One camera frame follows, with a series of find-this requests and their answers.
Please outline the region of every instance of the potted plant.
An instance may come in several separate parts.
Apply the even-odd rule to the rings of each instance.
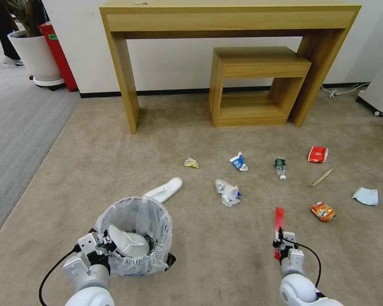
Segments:
[[[64,83],[50,48],[39,28],[45,14],[39,0],[0,0],[22,23],[25,30],[8,35],[27,70],[38,86]]]

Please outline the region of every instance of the red snack wrapper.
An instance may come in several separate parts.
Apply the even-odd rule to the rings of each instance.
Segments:
[[[311,210],[322,221],[331,221],[332,218],[336,216],[333,208],[323,202],[317,202],[316,205],[311,207]]]
[[[284,229],[284,209],[276,207],[274,224],[275,232],[279,232],[280,228]],[[277,251],[277,249],[274,249],[274,258],[277,260],[281,258],[281,254]]]
[[[324,147],[312,147],[308,155],[309,162],[322,163],[326,161],[328,157],[328,148]]]

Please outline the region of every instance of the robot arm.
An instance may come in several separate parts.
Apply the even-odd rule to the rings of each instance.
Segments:
[[[305,277],[303,270],[305,256],[298,249],[293,232],[284,232],[280,228],[279,232],[275,233],[273,246],[281,254],[280,265],[283,278],[280,294],[287,306],[343,306],[340,302],[327,298]]]
[[[64,272],[74,282],[75,294],[65,306],[114,306],[109,293],[109,254],[116,245],[108,235],[91,232],[78,239],[81,251],[67,259]]]

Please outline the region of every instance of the gray carpet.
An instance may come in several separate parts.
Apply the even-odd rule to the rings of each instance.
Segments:
[[[25,67],[5,65],[0,44],[0,228],[80,101],[29,80]]]
[[[383,117],[354,95],[329,100],[321,92],[301,128],[215,128],[207,99],[139,97],[135,135],[120,98],[83,99],[0,232],[0,305],[38,305],[44,275],[110,204],[179,176],[183,187],[164,203],[177,261],[167,272],[113,277],[117,306],[282,306],[271,245],[275,206],[285,209],[285,229],[318,253],[324,294],[347,306],[383,306]],[[326,163],[306,161],[313,145],[329,147]],[[240,150],[246,172],[229,162]],[[188,156],[200,169],[183,166]],[[273,166],[278,156],[287,160],[283,182]],[[221,204],[218,178],[238,185],[237,206]],[[351,199],[361,186],[379,190],[378,206]],[[318,201],[335,208],[334,220],[313,215]],[[317,261],[304,252],[315,281]],[[59,266],[44,300],[64,305],[73,290]]]

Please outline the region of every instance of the wooden console table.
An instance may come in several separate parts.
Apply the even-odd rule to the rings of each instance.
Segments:
[[[100,12],[131,133],[136,131],[139,103],[127,39],[302,36],[298,54],[312,65],[290,115],[300,127],[360,8],[329,0],[106,3]]]

